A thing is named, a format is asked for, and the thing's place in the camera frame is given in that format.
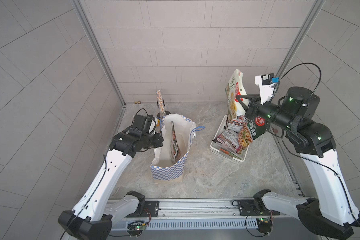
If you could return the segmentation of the light green condiment packet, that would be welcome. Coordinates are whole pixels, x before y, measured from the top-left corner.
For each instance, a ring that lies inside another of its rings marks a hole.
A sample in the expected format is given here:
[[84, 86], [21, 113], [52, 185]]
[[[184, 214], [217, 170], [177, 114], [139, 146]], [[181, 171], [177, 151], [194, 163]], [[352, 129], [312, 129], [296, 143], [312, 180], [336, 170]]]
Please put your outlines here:
[[228, 106], [228, 120], [236, 119], [238, 116], [244, 116], [246, 110], [242, 107], [240, 102], [236, 99], [238, 95], [247, 95], [243, 86], [243, 73], [236, 69], [228, 80], [225, 92], [227, 96]]

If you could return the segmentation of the white backed condiment packet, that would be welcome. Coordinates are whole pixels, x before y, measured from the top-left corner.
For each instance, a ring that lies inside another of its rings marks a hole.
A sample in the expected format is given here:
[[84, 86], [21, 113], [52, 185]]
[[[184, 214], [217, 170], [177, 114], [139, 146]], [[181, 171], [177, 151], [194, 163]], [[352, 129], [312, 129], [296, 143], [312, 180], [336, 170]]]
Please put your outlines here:
[[172, 155], [172, 162], [174, 164], [176, 164], [180, 158], [181, 158], [181, 151], [180, 151], [180, 147], [177, 141], [177, 136], [176, 136], [176, 132], [175, 132], [175, 125], [174, 122], [171, 122], [171, 155]]

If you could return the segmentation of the blue checkered paper bag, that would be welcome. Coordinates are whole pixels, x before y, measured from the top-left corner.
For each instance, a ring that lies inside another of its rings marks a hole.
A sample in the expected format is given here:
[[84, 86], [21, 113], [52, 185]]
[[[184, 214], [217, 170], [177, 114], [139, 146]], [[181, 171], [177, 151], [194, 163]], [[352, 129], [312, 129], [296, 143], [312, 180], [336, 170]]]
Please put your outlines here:
[[155, 184], [180, 183], [196, 132], [205, 129], [179, 114], [162, 118], [163, 146], [154, 150], [150, 166]]

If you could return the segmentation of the dark green condiment packet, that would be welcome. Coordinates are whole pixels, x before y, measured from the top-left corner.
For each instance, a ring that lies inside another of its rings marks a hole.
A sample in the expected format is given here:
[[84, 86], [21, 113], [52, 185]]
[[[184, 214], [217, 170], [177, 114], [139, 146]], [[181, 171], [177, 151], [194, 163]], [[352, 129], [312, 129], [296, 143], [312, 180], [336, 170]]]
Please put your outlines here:
[[244, 126], [238, 133], [238, 143], [242, 149], [245, 149], [252, 144], [254, 140], [266, 133], [268, 129], [268, 123], [261, 117], [254, 119], [244, 118]]

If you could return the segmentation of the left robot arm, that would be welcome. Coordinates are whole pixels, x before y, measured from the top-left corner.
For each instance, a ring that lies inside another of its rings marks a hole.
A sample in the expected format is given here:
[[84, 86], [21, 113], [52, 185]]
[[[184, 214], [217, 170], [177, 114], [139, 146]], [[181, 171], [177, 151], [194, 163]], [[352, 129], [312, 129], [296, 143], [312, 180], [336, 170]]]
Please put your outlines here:
[[58, 223], [64, 233], [78, 240], [105, 240], [114, 223], [125, 217], [144, 212], [145, 196], [128, 192], [121, 200], [106, 208], [111, 193], [123, 171], [136, 153], [163, 145], [162, 132], [156, 132], [153, 115], [134, 116], [131, 126], [116, 134], [109, 146], [104, 162], [83, 197], [70, 211], [63, 211]]

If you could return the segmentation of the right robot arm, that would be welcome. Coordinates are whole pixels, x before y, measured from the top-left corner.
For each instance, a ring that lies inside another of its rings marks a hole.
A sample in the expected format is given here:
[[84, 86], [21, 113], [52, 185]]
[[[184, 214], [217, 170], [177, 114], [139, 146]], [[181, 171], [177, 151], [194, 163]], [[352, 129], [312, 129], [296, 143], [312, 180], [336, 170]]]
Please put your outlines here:
[[288, 90], [281, 105], [259, 95], [238, 95], [247, 117], [260, 117], [283, 130], [309, 170], [316, 198], [293, 198], [264, 189], [254, 195], [257, 211], [276, 211], [298, 219], [311, 233], [346, 240], [360, 228], [360, 211], [344, 181], [332, 132], [313, 121], [320, 98], [303, 87]]

